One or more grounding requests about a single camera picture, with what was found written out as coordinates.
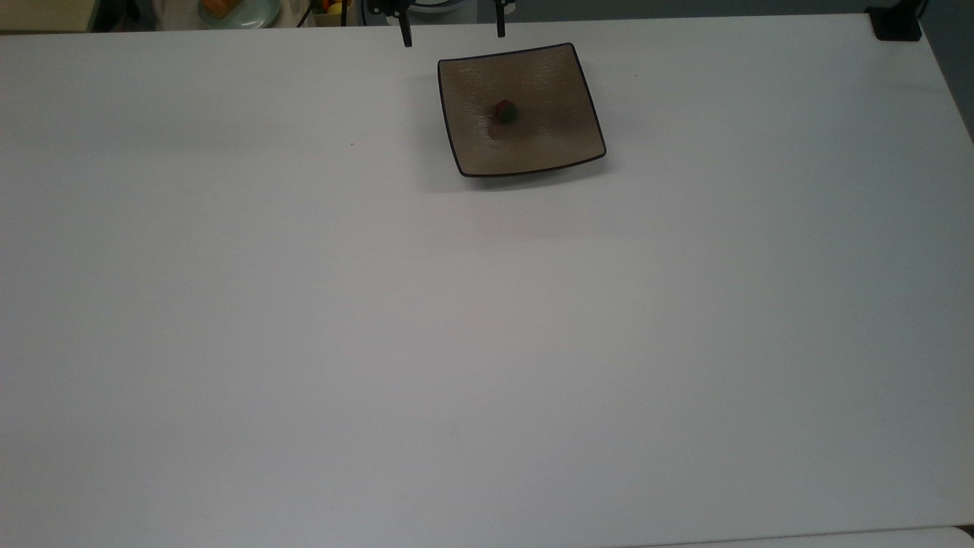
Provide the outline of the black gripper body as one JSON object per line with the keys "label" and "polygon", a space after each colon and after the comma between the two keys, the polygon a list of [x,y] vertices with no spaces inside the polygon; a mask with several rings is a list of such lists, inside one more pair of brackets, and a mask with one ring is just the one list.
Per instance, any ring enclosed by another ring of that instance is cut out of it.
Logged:
{"label": "black gripper body", "polygon": [[[386,18],[402,20],[411,11],[416,13],[446,13],[463,7],[466,4],[477,4],[478,1],[365,1],[365,10],[369,14],[382,14]],[[499,18],[506,18],[516,11],[518,1],[486,1]]]}

